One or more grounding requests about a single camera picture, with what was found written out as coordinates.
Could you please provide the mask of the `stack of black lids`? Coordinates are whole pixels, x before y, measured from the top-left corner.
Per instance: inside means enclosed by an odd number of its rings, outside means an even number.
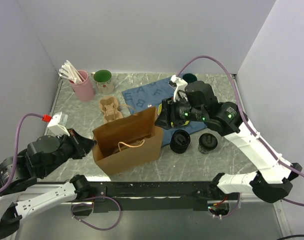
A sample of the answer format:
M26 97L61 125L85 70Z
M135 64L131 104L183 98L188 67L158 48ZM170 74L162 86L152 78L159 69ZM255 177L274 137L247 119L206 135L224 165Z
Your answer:
M190 144L190 135L188 132L178 129L171 138L170 148L177 154L184 153Z

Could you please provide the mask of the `brown paper bag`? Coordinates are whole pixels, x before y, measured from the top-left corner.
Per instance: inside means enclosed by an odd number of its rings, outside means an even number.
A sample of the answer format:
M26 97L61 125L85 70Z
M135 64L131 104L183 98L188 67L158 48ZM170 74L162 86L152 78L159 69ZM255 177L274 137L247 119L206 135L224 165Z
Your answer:
M95 164L108 176L159 159L163 130L155 126L156 107L93 130Z

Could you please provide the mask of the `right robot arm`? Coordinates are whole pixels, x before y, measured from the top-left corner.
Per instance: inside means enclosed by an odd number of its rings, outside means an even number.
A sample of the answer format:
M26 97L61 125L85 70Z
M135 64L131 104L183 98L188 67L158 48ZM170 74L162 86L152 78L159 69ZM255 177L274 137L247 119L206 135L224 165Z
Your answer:
M302 170L300 164L290 163L281 156L275 158L276 151L267 150L268 144L247 116L241 116L237 104L219 102L211 85L195 81L185 87L184 93L186 98L162 100L155 125L169 130L181 127L186 121L202 122L233 143L257 168L244 174L217 174L209 187L215 199L232 193L255 194L267 203L274 203L289 195L293 188L291 181Z

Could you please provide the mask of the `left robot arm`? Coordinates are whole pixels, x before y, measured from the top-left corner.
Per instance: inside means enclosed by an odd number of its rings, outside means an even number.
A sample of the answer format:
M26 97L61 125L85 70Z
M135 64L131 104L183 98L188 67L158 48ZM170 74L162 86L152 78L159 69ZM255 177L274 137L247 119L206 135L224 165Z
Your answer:
M17 159L0 164L0 240L15 233L20 224L61 203L85 201L90 197L90 184L84 175L76 175L59 188L18 203L18 196L38 179L43 179L69 159L81 160L96 141L79 135L74 129L62 136L44 135L28 144Z

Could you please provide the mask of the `yellow green dotted plate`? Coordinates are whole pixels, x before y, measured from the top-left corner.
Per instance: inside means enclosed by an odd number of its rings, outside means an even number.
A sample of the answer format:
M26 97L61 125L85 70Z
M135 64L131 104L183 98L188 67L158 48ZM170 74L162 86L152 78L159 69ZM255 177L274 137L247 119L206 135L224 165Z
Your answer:
M157 115L160 116L161 112L162 112L162 104L158 106Z

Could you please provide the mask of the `blue letter print cloth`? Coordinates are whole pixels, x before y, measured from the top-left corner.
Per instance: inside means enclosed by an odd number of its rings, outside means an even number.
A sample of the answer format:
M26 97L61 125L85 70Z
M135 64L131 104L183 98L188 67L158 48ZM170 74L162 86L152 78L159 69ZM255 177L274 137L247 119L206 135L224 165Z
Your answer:
M149 107L156 107L158 110L159 105L163 99L172 97L174 88L169 85L171 77L167 77L156 82L152 82L139 87L127 89L122 91L125 103L137 112L143 111ZM188 132L190 135L207 128L202 122L189 122L181 129ZM163 130L162 147L170 144L173 133L178 130L172 128L170 130Z

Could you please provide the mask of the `cardboard cup carrier tray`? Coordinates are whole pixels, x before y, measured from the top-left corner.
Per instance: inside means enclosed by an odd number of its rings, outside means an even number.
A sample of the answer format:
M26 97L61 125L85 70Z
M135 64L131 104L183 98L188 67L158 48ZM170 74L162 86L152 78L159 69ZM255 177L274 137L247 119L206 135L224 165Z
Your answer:
M114 122L123 118L119 111L119 102L114 96L107 96L99 101L100 111L103 113L104 123Z

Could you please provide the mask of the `dark teal mug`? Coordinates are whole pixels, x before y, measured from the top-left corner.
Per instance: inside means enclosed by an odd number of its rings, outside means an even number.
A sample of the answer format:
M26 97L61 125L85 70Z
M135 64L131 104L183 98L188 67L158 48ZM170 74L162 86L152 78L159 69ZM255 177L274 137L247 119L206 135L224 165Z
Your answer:
M192 73L186 73L182 76L182 79L184 81L186 81L188 84L191 84L195 81L197 81L197 77L196 75L192 74Z

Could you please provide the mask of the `pink straw holder cup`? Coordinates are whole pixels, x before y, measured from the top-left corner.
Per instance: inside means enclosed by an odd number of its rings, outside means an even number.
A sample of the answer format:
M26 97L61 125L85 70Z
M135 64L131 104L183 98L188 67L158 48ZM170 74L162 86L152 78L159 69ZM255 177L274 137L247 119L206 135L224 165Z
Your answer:
M92 83L86 71L78 70L78 73L84 78L85 81L79 84L74 84L72 81L69 81L69 83L77 98L82 102L88 102L95 96Z

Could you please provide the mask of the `green inside ceramic mug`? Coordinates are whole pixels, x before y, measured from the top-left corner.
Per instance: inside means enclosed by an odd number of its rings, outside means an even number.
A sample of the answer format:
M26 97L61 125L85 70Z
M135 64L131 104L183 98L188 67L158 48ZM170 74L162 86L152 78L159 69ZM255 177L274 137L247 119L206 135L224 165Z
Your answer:
M110 95L114 91L114 83L112 80L112 74L108 70L102 69L97 72L92 72L98 92L102 95Z

